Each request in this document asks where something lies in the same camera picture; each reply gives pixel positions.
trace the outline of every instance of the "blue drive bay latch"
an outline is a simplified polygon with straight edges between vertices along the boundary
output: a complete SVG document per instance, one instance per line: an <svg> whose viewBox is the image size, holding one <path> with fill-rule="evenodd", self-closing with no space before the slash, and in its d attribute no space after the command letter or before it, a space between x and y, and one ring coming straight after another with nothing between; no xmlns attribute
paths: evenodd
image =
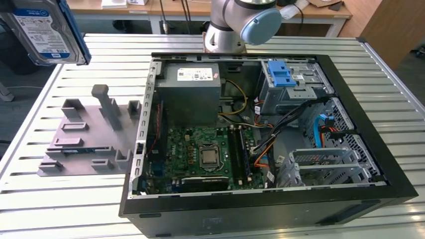
<svg viewBox="0 0 425 239"><path fill-rule="evenodd" d="M274 87L294 87L297 85L290 77L290 69L283 61L269 61L267 70L273 78Z"/></svg>

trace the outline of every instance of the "green circuit board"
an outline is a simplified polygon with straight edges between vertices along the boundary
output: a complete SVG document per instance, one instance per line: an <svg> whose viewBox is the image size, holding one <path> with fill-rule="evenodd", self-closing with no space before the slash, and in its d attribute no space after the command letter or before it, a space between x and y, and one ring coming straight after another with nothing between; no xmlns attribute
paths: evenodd
<svg viewBox="0 0 425 239"><path fill-rule="evenodd" d="M227 147L226 127L170 128L167 132L165 179L222 176L229 178L227 190L259 189L263 187L261 171L251 174L251 181L242 185L234 184L231 178L231 163ZM250 128L242 130L245 145L254 145ZM217 168L202 168L201 150L205 147L218 148ZM170 192L166 185L157 187L159 193Z"/></svg>

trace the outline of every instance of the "hard drive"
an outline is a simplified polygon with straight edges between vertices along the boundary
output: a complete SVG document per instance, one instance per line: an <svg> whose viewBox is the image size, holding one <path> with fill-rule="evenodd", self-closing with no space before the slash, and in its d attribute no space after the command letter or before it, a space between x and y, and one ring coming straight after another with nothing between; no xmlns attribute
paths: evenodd
<svg viewBox="0 0 425 239"><path fill-rule="evenodd" d="M36 65L89 63L65 0L1 0L0 15Z"/></svg>

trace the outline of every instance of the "floor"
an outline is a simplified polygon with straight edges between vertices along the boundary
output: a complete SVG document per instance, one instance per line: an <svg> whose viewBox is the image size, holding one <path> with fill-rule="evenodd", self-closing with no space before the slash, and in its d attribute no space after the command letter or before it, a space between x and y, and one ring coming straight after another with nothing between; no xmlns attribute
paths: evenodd
<svg viewBox="0 0 425 239"><path fill-rule="evenodd" d="M185 24L182 22L173 22L170 32L173 34L185 33ZM112 22L105 20L78 21L80 31L92 33L122 33L112 27ZM202 25L193 28L193 32L201 32ZM150 33L149 24L137 21L133 24L136 33ZM36 73L28 76L17 76L10 70L0 64L1 83L5 87L16 86L36 86L42 87L50 75L53 67L42 67ZM409 54L403 59L395 74L411 90L418 100L425 104L425 59L414 57ZM18 130L18 127L30 110L32 104L40 93L38 88L10 88L9 91L14 94L13 102L0 101L0 140L12 140ZM6 144L0 143L0 157L6 150Z"/></svg>

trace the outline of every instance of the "desk leg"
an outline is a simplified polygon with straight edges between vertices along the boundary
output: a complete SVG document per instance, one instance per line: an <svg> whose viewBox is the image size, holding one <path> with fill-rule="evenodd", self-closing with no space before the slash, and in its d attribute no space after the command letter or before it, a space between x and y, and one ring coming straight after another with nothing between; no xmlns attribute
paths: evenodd
<svg viewBox="0 0 425 239"><path fill-rule="evenodd" d="M4 85L0 82L0 99L4 102L10 102L14 98L14 95L8 91L8 89L4 87Z"/></svg>
<svg viewBox="0 0 425 239"><path fill-rule="evenodd" d="M339 35L339 31L343 27L343 23L346 21L345 18L337 18L337 19L333 19L334 22L333 24L330 25L329 27L329 30L327 30L327 33L326 33L326 37L338 37Z"/></svg>
<svg viewBox="0 0 425 239"><path fill-rule="evenodd" d="M152 34L161 34L161 17L157 15L149 16Z"/></svg>

